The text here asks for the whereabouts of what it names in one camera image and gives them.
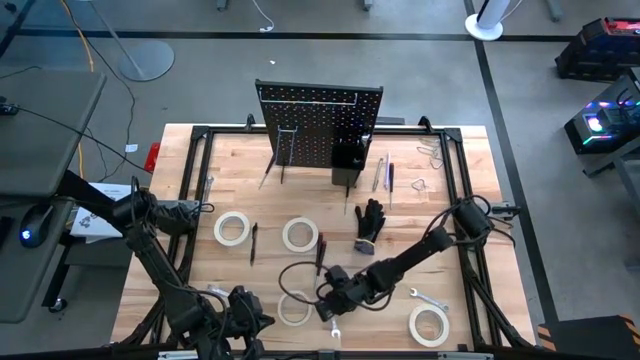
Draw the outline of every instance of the black pegboard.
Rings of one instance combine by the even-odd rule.
[[[274,154],[278,127],[298,128],[291,163],[293,134],[282,132],[276,164],[331,168],[333,144],[357,144],[373,133],[383,89],[256,80],[256,90]]]

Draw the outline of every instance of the glove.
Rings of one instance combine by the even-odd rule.
[[[383,206],[377,200],[369,199],[363,217],[360,206],[356,206],[358,238],[353,248],[363,254],[373,255],[375,253],[376,239],[386,221],[382,208]]]

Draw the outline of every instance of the white tape roll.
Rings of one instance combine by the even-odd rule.
[[[227,239],[222,236],[222,228],[230,219],[239,219],[242,221],[242,234],[235,239]],[[246,215],[238,211],[229,211],[222,214],[218,220],[216,220],[216,225],[213,228],[213,235],[216,237],[216,240],[224,246],[236,246],[241,244],[249,236],[250,227],[249,219]]]
[[[440,333],[436,337],[435,340],[427,340],[420,336],[418,333],[418,329],[416,328],[416,321],[418,320],[418,316],[423,312],[432,312],[438,317],[438,321],[440,322]],[[411,332],[411,336],[417,341],[420,345],[426,347],[438,347],[442,345],[447,338],[449,337],[449,319],[447,315],[445,315],[444,311],[439,307],[431,304],[423,304],[411,312],[411,316],[409,317],[409,331]]]
[[[311,300],[309,300],[309,297],[304,292],[302,292],[300,290],[293,290],[293,291],[290,290],[289,292],[292,293],[293,295],[299,295],[299,296],[301,296],[303,299],[305,299],[307,301],[311,301]],[[302,320],[300,320],[298,322],[289,321],[282,314],[282,305],[284,304],[284,300],[286,298],[288,298],[288,297],[289,297],[289,295],[283,294],[282,297],[280,298],[280,300],[278,301],[278,317],[280,317],[280,320],[282,320],[282,322],[285,323],[285,325],[289,325],[289,326],[304,325],[311,318],[312,306],[309,305],[307,307],[307,313],[305,314],[304,318],[302,318]]]
[[[289,232],[291,232],[291,228],[297,224],[305,224],[307,225],[309,228],[311,228],[311,241],[309,241],[309,243],[305,246],[296,246],[293,245],[293,243],[291,242],[291,240],[289,240]],[[291,219],[289,220],[289,222],[287,223],[287,225],[284,226],[284,229],[282,229],[282,241],[284,241],[284,246],[287,247],[287,249],[293,251],[293,252],[306,252],[309,251],[311,249],[313,249],[314,246],[316,246],[316,243],[318,242],[318,227],[316,226],[316,224],[307,219],[307,218],[295,218],[295,219]]]

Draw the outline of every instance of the gray floor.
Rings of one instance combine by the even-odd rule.
[[[344,0],[260,0],[281,32],[463,34],[462,0],[376,0],[370,13]],[[474,0],[476,9],[481,1]],[[602,16],[640,16],[631,0],[564,0],[566,16],[549,21],[542,0],[526,0],[505,21],[507,34],[573,35]],[[225,13],[213,0],[98,1],[117,29],[254,32],[267,24],[250,0],[231,0]],[[103,26],[85,2],[70,2],[80,25]],[[38,1],[25,28],[69,28],[57,1]],[[120,51],[110,39],[91,39],[115,65]],[[125,40],[127,46],[140,40]],[[372,40],[167,40],[176,53],[169,73],[149,83],[128,82],[135,97],[130,143],[143,163],[167,122],[242,122],[247,113],[262,122],[253,81],[319,82],[385,87],[380,114],[415,123],[427,115],[435,124],[485,125],[506,200],[512,198],[493,117],[472,42]],[[504,113],[532,221],[561,319],[631,314],[640,319],[640,277],[624,261],[640,256],[640,225],[615,173],[589,180],[581,173],[561,128],[606,85],[559,80],[553,58],[561,43],[486,44],[493,80]],[[125,88],[94,56],[109,79],[90,128],[102,141],[123,149],[131,100]],[[87,71],[77,38],[17,37],[0,66],[30,65]],[[95,144],[83,141],[89,179],[103,174]],[[113,169],[118,159],[105,152]],[[125,165],[112,181],[131,174]],[[542,322],[522,237],[516,248],[532,322]],[[20,325],[0,325],[0,353],[82,346],[109,341],[125,269],[79,268],[63,291],[73,304],[62,315],[34,305]]]

